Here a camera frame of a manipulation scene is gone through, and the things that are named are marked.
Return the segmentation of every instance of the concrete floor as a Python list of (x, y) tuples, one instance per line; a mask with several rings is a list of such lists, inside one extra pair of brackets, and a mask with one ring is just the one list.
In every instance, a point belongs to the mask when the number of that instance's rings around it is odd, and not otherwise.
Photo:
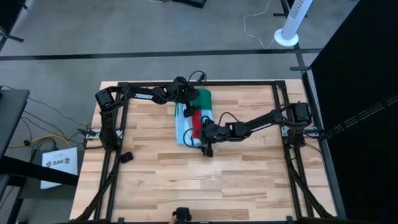
[[(264, 45), (285, 21), (272, 16), (282, 12), (282, 7), (280, 1), (271, 1), (266, 14), (246, 21), (248, 32), (261, 37)], [(257, 40), (244, 35), (243, 17), (263, 11), (266, 4), (267, 0), (209, 0), (203, 9), (196, 9), (172, 1), (28, 0), (29, 9), (22, 12), (12, 31), (25, 42), (8, 40), (0, 56), (260, 49)], [(322, 48), (355, 4), (314, 1), (298, 33), (301, 48)], [(271, 48), (282, 47), (273, 44)], [(303, 55), (306, 65), (316, 56)], [(298, 66), (294, 54), (0, 61), (0, 85), (28, 89), (32, 98), (80, 123), (90, 123), (94, 94), (102, 81), (172, 80), (194, 70), (205, 71), (209, 79), (300, 78), (290, 66)], [(26, 110), (60, 127), (67, 136), (79, 128), (32, 101)], [(46, 134), (31, 128), (34, 138)], [(12, 142), (28, 135), (20, 124)], [(7, 154), (28, 160), (30, 150), (10, 149)], [(8, 216), (16, 192), (15, 188), (0, 211), (0, 220)], [(72, 197), (27, 199), (19, 216), (31, 224), (65, 222), (72, 202)]]

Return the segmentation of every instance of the folded cloth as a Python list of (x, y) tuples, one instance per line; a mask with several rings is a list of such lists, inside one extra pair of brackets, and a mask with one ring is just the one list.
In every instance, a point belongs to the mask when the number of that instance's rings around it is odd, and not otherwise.
[(177, 144), (184, 146), (200, 146), (200, 129), (201, 122), (206, 119), (213, 119), (213, 112), (211, 110), (211, 93), (205, 88), (199, 88), (199, 97), (191, 101), (190, 105), (200, 108), (196, 110), (194, 115), (185, 118), (183, 111), (186, 105), (183, 103), (176, 103), (174, 111), (175, 120), (175, 138)]

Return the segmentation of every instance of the label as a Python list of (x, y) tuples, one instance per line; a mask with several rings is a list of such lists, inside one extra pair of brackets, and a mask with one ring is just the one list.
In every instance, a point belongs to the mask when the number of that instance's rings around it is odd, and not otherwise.
[(136, 93), (135, 98), (140, 98), (140, 99), (146, 99), (146, 100), (151, 100), (154, 96), (147, 95), (147, 94), (140, 94)]

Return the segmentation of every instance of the wooden tabletop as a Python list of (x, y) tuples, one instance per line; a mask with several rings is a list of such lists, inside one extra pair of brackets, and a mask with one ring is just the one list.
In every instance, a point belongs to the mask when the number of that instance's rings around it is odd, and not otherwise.
[[(101, 88), (117, 84), (103, 82)], [(286, 84), (290, 102), (306, 101), (301, 80), (286, 80)], [(212, 94), (215, 120), (229, 111), (239, 120), (249, 121), (274, 109), (270, 86), (206, 88)], [(215, 144), (214, 157), (207, 158), (198, 149), (177, 146), (174, 106), (130, 100), (122, 153), (131, 151), (134, 160), (119, 168), (114, 222), (119, 217), (127, 222), (167, 222), (177, 207), (189, 207), (193, 220), (199, 221), (285, 220), (287, 215), (295, 216), (278, 126), (253, 133), (242, 142)], [(99, 112), (97, 105), (93, 128), (101, 126)], [(230, 121), (233, 118), (224, 116), (223, 123)], [(306, 142), (318, 147), (314, 139), (306, 138)], [(99, 145), (95, 140), (88, 146)], [(308, 146), (301, 152), (310, 190), (335, 215), (320, 153)], [(97, 192), (104, 153), (103, 149), (86, 150), (70, 218), (79, 216)], [(299, 194), (305, 215), (301, 191)], [(108, 195), (103, 200), (102, 217), (107, 200)]]

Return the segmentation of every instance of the black floor stripe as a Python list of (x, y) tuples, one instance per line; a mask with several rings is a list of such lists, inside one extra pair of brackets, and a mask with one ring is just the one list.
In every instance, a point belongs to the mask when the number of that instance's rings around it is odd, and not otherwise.
[(28, 55), (2, 56), (0, 61), (22, 60), (70, 60), (70, 59), (98, 59), (98, 58), (144, 58), (144, 57), (178, 57), (178, 56), (207, 56), (207, 55), (253, 55), (253, 54), (312, 54), (322, 49), (267, 49), (267, 50), (199, 50), (180, 52), (137, 52), (137, 53), (108, 53), (108, 54), (73, 54), (73, 55)]

